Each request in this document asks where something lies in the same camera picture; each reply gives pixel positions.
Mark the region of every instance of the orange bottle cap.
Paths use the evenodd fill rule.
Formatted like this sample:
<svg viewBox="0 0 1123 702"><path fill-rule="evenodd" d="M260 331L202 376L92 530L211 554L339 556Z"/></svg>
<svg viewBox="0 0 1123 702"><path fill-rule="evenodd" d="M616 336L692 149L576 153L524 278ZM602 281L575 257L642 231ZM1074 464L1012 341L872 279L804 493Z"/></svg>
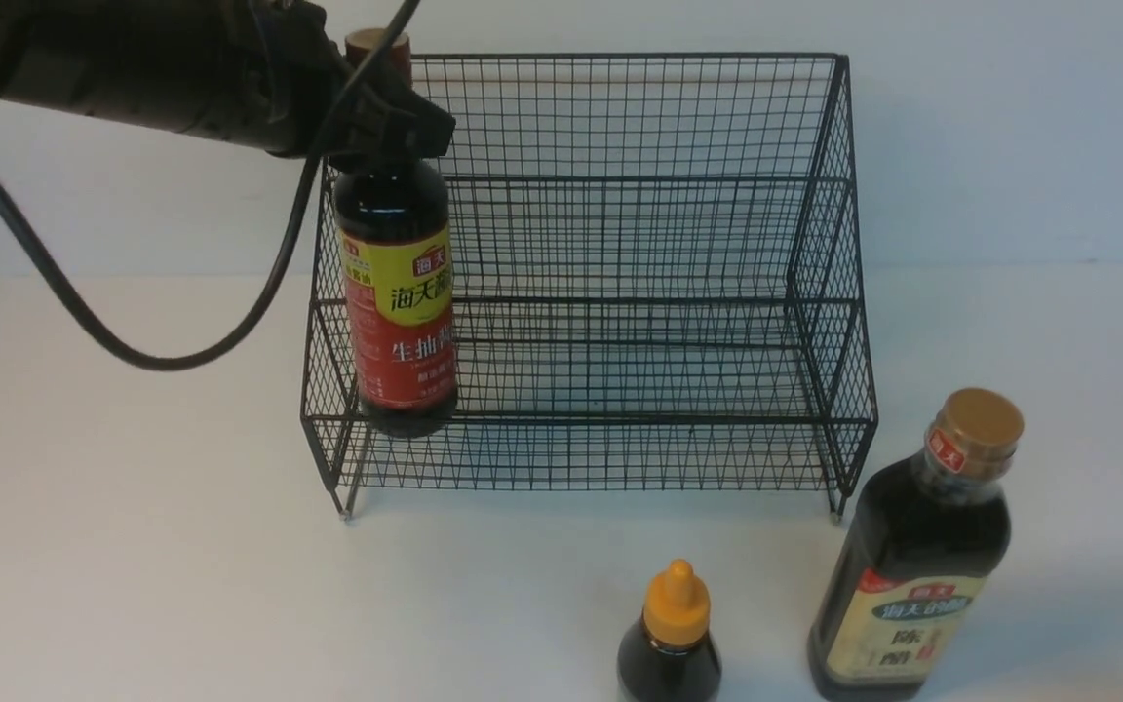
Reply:
<svg viewBox="0 0 1123 702"><path fill-rule="evenodd" d="M709 631L709 587L686 560L677 559L647 585L643 627L668 646L691 646Z"/></svg>

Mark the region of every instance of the grid pattern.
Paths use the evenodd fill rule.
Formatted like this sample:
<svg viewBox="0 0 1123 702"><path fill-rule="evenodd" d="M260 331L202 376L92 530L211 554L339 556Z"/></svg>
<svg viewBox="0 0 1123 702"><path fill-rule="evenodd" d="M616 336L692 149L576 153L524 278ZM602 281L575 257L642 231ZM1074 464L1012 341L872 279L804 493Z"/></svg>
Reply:
<svg viewBox="0 0 1123 702"><path fill-rule="evenodd" d="M460 401L424 439L362 421L325 174L303 426L362 484L824 491L877 423L850 85L837 55L416 56L458 119Z"/></svg>

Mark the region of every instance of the dark liquid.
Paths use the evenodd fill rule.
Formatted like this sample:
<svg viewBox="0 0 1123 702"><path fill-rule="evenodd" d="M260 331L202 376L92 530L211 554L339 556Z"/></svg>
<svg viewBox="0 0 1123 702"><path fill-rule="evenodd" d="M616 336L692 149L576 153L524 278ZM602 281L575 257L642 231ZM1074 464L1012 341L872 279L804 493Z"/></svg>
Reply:
<svg viewBox="0 0 1123 702"><path fill-rule="evenodd" d="M721 683L721 660L707 633L690 648L654 640L643 619L618 648L618 683L637 702L709 702Z"/></svg>
<svg viewBox="0 0 1123 702"><path fill-rule="evenodd" d="M816 692L832 702L910 699L922 685L839 684L825 667L865 568L895 581L986 577L1007 550L1011 522L997 485L974 484L966 493L944 478L935 481L937 475L928 458L917 454L879 471L860 494L821 613L809 633L812 680Z"/></svg>
<svg viewBox="0 0 1123 702"><path fill-rule="evenodd" d="M422 239L449 221L445 180L422 163L351 170L337 179L331 195L339 227L369 244ZM358 403L375 430L417 439L439 431L454 417L458 388L436 403L411 410L384 408L362 394Z"/></svg>

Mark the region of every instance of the wire mesh shelf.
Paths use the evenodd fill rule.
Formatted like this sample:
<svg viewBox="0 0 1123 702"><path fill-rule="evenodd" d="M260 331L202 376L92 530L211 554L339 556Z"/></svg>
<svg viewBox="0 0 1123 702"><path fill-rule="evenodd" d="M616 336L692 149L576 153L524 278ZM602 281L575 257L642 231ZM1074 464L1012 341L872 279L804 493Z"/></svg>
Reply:
<svg viewBox="0 0 1123 702"><path fill-rule="evenodd" d="M877 426L851 86L831 54L431 55L460 401L358 409L327 172L302 423L360 485L811 490L842 514Z"/></svg>

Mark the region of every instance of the black cable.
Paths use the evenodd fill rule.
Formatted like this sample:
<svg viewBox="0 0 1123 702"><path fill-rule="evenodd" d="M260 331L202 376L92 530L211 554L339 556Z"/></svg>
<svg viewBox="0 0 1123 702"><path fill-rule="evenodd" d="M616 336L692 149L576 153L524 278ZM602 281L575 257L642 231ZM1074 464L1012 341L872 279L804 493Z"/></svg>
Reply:
<svg viewBox="0 0 1123 702"><path fill-rule="evenodd" d="M410 22L410 18L413 17L418 3L419 0L402 0L401 8L396 9L396 15L393 15L392 21L387 24L386 30L380 37L378 43L375 44L357 70L346 80L344 88L340 89L335 101L331 102L331 108L325 115L320 128L314 134L311 147L307 152L307 163L302 165L302 176L300 176L298 182L298 194L293 197L293 209L289 215L289 225L284 229L284 240L282 240L280 252L276 253L276 261L272 263L271 272L267 274L267 283L263 285L263 292L258 293L258 299L255 299L245 319L241 319L240 323L236 328L232 328L231 332L228 332L227 336L219 339L211 347L188 356L164 357L144 354L144 352L128 346L106 323L102 323L102 320L85 304L85 300L81 298L76 289L72 288L71 281L63 274L62 268L58 267L58 263L55 263L54 257L51 257L46 245L43 244L40 237L37 237L36 231L28 224L28 219L24 217L24 213L19 212L18 206L11 200L11 195L8 195L8 191L4 190L1 183L0 218L3 218L4 225L11 230L19 247L24 248L24 253L27 254L28 259L33 262L34 267L37 268L43 280L46 281L51 292L63 303L63 307L66 308L72 319L76 320L80 328L84 329L85 334L89 334L99 346L107 348L112 356L124 361L126 364L148 370L148 372L186 372L186 370L209 364L211 361L231 352L241 341L245 341L249 332L254 331L255 326L258 326L258 322L263 320L263 316L266 314L272 301L275 301L276 293L280 292L280 285L284 282L284 274L289 271L289 262L293 258L293 249L298 247L298 238L300 231L302 231L302 218L307 216L307 206L309 204L309 199L311 199L311 188L314 188L314 176L318 174L318 168L320 168L327 146L337 137L336 131L340 125L340 117L343 117L344 111L351 107L353 100L357 98L358 89L365 83L366 75L368 75L368 69L392 48L394 40L404 30L407 22Z"/></svg>

